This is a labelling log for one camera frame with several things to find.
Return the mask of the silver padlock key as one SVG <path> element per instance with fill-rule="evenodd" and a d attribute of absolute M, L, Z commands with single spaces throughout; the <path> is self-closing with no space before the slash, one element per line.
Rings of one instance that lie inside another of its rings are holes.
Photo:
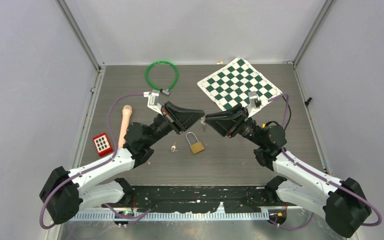
<path fill-rule="evenodd" d="M 200 122 L 201 122 L 202 130 L 203 130 L 203 132 L 205 132 L 206 128 L 207 128 L 207 124 L 205 123 L 204 119 L 202 119 Z"/>

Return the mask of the brass padlock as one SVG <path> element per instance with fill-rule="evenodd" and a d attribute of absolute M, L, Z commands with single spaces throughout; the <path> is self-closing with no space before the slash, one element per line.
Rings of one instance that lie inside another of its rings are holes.
<path fill-rule="evenodd" d="M 192 142 L 190 141 L 190 136 L 192 136 L 192 137 L 194 138 L 194 140 L 195 140 L 194 143 L 192 143 Z M 187 143 L 188 143 L 188 145 L 189 145 L 189 147 L 190 147 L 191 152 L 192 152 L 194 155 L 196 155 L 196 154 L 198 154 L 198 153 L 201 153 L 202 151 L 205 150 L 204 145 L 202 144 L 201 141 L 199 141 L 199 139 L 197 138 L 197 136 L 196 136 L 196 134 L 195 134 L 194 132 L 191 132 L 191 131 L 190 131 L 190 132 L 187 132 L 187 133 L 185 134 L 185 139 L 186 139 L 186 141 L 187 141 Z"/>

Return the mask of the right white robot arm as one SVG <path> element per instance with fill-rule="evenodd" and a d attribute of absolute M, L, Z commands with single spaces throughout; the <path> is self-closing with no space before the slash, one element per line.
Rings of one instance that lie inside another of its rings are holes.
<path fill-rule="evenodd" d="M 258 146 L 258 164 L 278 173 L 265 186 L 271 205 L 281 202 L 300 206 L 323 218 L 344 238 L 350 238 L 371 215 L 361 185 L 353 178 L 342 180 L 317 170 L 285 149 L 286 133 L 276 121 L 264 127 L 241 106 L 205 116 L 204 122 L 223 137 L 242 136 Z"/>

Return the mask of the green cable bike lock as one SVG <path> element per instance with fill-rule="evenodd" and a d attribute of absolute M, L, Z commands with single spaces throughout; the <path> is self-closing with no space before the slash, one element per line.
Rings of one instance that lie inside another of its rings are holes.
<path fill-rule="evenodd" d="M 179 80 L 179 69 L 173 63 L 166 60 L 158 60 L 147 66 L 144 77 L 146 82 L 158 93 L 165 96 L 171 94 Z M 169 84 L 168 80 L 163 80 L 163 77 L 173 77 Z"/>

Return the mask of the small silver keys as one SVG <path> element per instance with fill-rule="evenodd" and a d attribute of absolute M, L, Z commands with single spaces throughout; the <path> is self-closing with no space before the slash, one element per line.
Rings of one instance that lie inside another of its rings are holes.
<path fill-rule="evenodd" d="M 174 153 L 174 152 L 177 152 L 177 147 L 176 147 L 176 143 L 174 143 L 171 147 L 170 147 L 170 150 L 169 150 L 171 153 Z"/>

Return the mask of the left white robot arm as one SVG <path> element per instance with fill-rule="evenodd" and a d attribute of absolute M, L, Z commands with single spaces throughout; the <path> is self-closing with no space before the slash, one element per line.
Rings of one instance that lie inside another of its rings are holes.
<path fill-rule="evenodd" d="M 168 101 L 160 106 L 150 125 L 130 123 L 124 136 L 125 144 L 112 155 L 70 170 L 62 166 L 53 169 L 39 193 L 43 203 L 40 226 L 43 229 L 53 227 L 44 224 L 45 213 L 49 213 L 54 225 L 60 225 L 86 208 L 109 203 L 128 207 L 134 197 L 131 186 L 124 179 L 102 182 L 146 163 L 154 153 L 153 144 L 171 131 L 178 135 L 185 132 L 204 116 L 203 110 L 178 107 Z"/>

